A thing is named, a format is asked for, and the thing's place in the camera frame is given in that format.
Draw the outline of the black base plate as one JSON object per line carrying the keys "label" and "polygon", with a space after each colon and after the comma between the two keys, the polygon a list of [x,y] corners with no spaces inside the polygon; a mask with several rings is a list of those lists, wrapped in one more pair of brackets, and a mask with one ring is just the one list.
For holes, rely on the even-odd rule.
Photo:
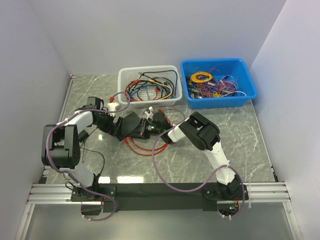
{"label": "black base plate", "polygon": [[102,183],[97,194],[73,186],[70,200],[82,204],[84,215],[112,211],[217,211],[219,207],[226,209],[228,203],[243,201],[240,196],[233,200],[219,200],[217,196],[207,195],[208,190],[217,189],[216,182],[204,186],[195,182],[174,183],[172,186],[164,183]]}

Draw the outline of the white plastic basket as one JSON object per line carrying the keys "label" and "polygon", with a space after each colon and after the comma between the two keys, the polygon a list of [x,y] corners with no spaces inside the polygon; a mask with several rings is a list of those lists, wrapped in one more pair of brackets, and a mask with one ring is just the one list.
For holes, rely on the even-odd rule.
{"label": "white plastic basket", "polygon": [[182,99],[178,69],[173,65],[127,67],[118,72],[117,91],[121,104],[131,108],[174,105]]}

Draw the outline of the aluminium rail frame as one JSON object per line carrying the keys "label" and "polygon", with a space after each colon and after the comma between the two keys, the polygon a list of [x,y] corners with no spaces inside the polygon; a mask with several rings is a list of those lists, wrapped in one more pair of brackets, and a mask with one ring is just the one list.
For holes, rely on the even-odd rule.
{"label": "aluminium rail frame", "polygon": [[72,202],[65,179],[48,170],[47,180],[31,188],[26,206],[26,240],[300,240],[302,235],[284,182],[277,181],[251,101],[241,107],[203,109],[221,130],[222,145],[231,165],[249,188],[249,200],[234,219],[205,211],[199,192],[182,193],[206,179],[215,181],[203,153],[188,140],[155,157],[138,156],[124,142],[94,127],[82,145],[85,165],[101,172],[116,188],[118,212],[91,222],[81,207],[95,202]]}

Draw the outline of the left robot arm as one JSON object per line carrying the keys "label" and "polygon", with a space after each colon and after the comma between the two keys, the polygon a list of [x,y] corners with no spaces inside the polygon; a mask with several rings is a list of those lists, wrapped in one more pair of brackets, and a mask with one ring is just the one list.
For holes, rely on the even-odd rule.
{"label": "left robot arm", "polygon": [[85,141],[85,129],[96,126],[98,130],[118,140],[138,135],[146,125],[132,112],[125,117],[115,117],[120,112],[119,104],[111,98],[108,104],[99,97],[90,96],[86,105],[74,114],[56,124],[47,124],[43,129],[41,161],[58,173],[69,175],[72,191],[77,195],[95,201],[103,192],[99,185],[100,174],[90,172],[81,161],[80,142]]}

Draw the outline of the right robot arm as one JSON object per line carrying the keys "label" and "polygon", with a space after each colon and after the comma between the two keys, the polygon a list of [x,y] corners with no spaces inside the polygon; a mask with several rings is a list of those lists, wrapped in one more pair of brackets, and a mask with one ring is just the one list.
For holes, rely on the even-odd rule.
{"label": "right robot arm", "polygon": [[243,181],[223,151],[218,126],[199,112],[193,112],[177,125],[172,125],[163,112],[154,113],[151,119],[139,118],[134,113],[123,124],[121,133],[124,138],[149,139],[157,136],[167,145],[187,138],[205,154],[214,169],[211,177],[216,175],[217,189],[208,190],[206,194],[217,196],[222,201],[234,200],[236,196],[246,199]]}

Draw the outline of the blue plastic bin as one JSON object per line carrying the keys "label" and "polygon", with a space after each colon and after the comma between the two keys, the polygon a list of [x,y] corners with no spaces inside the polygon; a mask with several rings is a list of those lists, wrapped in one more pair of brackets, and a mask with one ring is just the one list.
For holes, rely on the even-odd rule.
{"label": "blue plastic bin", "polygon": [[241,107],[258,96],[240,58],[189,59],[180,63],[180,70],[191,109]]}

